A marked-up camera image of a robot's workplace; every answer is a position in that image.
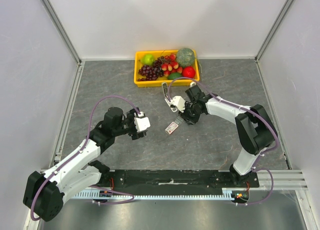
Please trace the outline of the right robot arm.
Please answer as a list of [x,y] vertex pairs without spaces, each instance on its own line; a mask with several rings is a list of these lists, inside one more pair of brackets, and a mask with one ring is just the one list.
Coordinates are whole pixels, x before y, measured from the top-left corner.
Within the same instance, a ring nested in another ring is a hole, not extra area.
[[279,144],[277,131],[265,108],[259,104],[242,106],[214,94],[206,95],[197,85],[185,92],[189,101],[179,115],[189,125],[197,123],[201,114],[218,116],[235,124],[242,149],[229,168],[229,181],[235,187],[242,186],[260,156],[270,145]]

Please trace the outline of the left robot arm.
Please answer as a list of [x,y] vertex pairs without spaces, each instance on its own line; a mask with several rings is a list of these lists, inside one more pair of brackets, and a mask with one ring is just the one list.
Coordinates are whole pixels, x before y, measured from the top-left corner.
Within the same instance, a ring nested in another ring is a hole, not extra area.
[[151,126],[149,118],[132,109],[124,113],[111,107],[86,138],[67,157],[43,173],[34,171],[27,179],[23,204],[30,209],[33,221],[51,221],[64,204],[77,193],[97,184],[110,181],[109,167],[96,160],[121,135],[137,140]]

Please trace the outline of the red white staple box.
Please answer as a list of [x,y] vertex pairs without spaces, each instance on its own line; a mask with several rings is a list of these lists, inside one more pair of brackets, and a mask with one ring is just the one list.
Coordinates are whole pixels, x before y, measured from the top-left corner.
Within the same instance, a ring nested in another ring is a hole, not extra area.
[[171,135],[183,122],[183,118],[181,116],[178,116],[173,122],[171,122],[166,128],[165,132],[169,135]]

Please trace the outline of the green white stapler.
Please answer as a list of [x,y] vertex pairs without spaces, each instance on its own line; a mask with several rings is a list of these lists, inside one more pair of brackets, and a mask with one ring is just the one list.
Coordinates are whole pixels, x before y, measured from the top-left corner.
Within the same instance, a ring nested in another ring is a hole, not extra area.
[[171,109],[171,111],[173,113],[177,112],[177,110],[178,110],[177,107],[174,105],[171,105],[171,103],[168,99],[168,84],[166,82],[162,82],[161,86],[162,86],[162,91],[163,91],[165,102],[167,103],[167,105],[169,106],[169,108]]

